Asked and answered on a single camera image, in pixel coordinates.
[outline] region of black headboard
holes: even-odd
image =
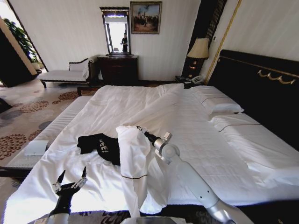
[[[208,85],[299,150],[299,62],[222,50]]]

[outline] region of lamp shade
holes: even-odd
[[[208,45],[209,45],[209,39],[208,38],[198,38],[198,39],[196,39],[192,49],[187,54],[187,57],[208,58],[209,57],[209,52],[207,50]]]

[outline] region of telephone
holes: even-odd
[[[194,77],[193,79],[191,79],[191,81],[194,83],[194,84],[200,84],[204,81],[204,79],[201,77],[201,76],[196,76]]]

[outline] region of black t-shirt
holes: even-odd
[[[78,138],[77,146],[81,148],[80,154],[91,153],[94,149],[98,151],[100,157],[112,162],[114,165],[121,165],[120,147],[118,140],[110,138],[104,134],[93,134]]]

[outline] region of chaise lounge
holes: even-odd
[[[37,78],[42,82],[45,89],[46,82],[56,83],[83,83],[90,85],[98,80],[100,72],[96,63],[97,56],[86,58],[80,62],[69,62],[69,70],[53,70],[40,74]]]

